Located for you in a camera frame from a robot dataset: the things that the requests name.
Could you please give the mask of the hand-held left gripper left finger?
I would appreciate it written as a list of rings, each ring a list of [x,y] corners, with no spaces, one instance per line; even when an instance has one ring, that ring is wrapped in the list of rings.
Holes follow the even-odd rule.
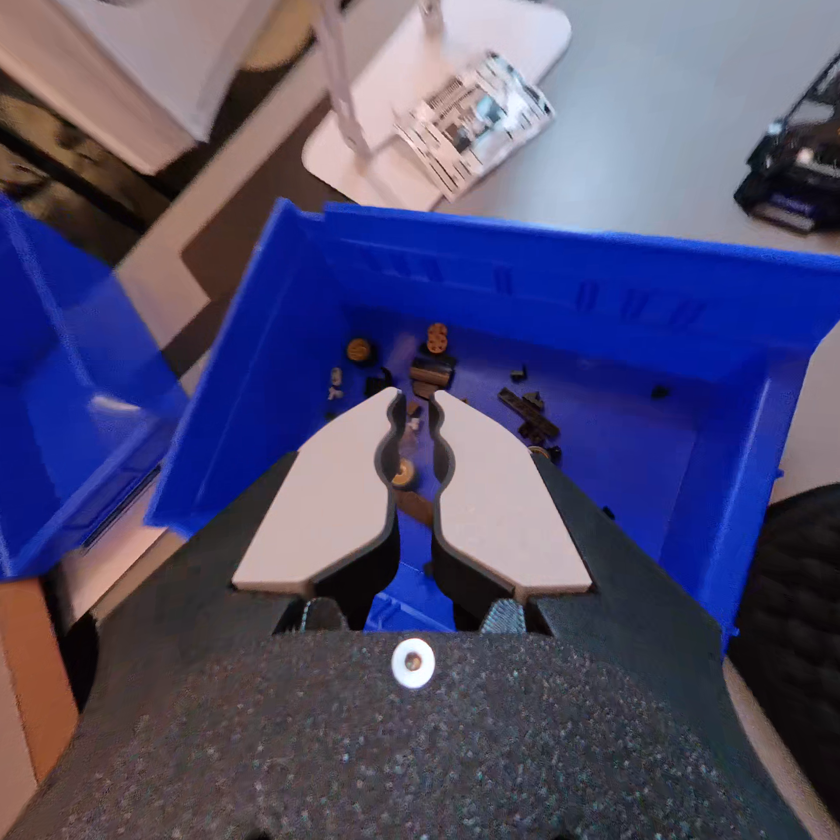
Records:
[[[396,522],[405,394],[396,387],[326,423],[295,454],[232,577],[240,591],[313,593],[383,544]]]

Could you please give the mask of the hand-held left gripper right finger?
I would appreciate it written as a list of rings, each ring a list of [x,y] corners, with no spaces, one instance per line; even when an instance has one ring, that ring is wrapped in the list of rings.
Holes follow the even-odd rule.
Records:
[[[520,604],[593,585],[538,460],[497,421],[448,392],[429,403],[434,580],[456,605]]]

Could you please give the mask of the pile of lego pieces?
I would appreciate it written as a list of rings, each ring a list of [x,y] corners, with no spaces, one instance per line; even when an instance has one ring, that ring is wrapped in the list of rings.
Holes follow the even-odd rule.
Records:
[[[402,387],[427,403],[445,391],[498,421],[561,469],[603,516],[627,531],[658,529],[673,507],[677,468],[658,472],[668,444],[680,442],[684,422],[655,399],[649,383],[625,365],[580,359],[567,350],[448,323],[448,346],[427,346],[426,324],[390,311],[350,310],[337,358],[361,399],[364,378]],[[413,387],[429,392],[424,397]]]

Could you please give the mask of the blue plastic bin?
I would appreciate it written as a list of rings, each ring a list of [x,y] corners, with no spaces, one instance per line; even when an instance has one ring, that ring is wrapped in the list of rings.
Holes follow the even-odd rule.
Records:
[[[527,372],[561,468],[702,604],[728,641],[807,365],[838,323],[838,256],[330,204],[272,210],[146,515],[189,539],[345,405],[397,386],[448,327],[452,391]]]
[[[111,269],[2,196],[2,581],[90,541],[158,468],[185,409]]]

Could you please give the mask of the lego car model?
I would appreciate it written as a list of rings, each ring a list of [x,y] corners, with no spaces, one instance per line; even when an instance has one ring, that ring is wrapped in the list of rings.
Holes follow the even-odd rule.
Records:
[[[733,194],[745,214],[799,235],[839,229],[839,55],[769,124]]]

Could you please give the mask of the lego sticker sheet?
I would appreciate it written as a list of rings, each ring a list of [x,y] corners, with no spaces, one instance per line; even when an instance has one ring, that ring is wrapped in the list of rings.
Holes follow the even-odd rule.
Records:
[[[543,92],[506,57],[486,51],[395,118],[395,131],[430,182],[453,202],[545,131]]]

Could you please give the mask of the white stand rod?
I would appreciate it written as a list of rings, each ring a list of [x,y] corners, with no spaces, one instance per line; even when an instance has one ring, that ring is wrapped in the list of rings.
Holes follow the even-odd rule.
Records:
[[[314,1],[312,26],[327,71],[329,97],[345,145],[362,161],[371,158],[352,98],[350,73],[338,1]]]

